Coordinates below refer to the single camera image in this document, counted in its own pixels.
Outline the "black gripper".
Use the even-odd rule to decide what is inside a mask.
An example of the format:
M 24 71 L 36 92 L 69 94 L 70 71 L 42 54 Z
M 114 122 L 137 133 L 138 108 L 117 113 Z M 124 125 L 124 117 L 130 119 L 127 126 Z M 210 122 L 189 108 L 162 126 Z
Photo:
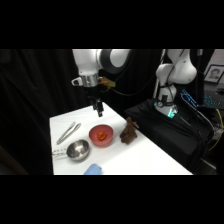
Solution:
M 102 117 L 104 108 L 103 108 L 103 103 L 101 100 L 102 99 L 101 86 L 97 85 L 95 87 L 85 87 L 84 90 L 85 90 L 87 98 L 89 100 L 94 100 L 93 109 L 97 111 L 97 114 L 99 115 L 99 117 Z

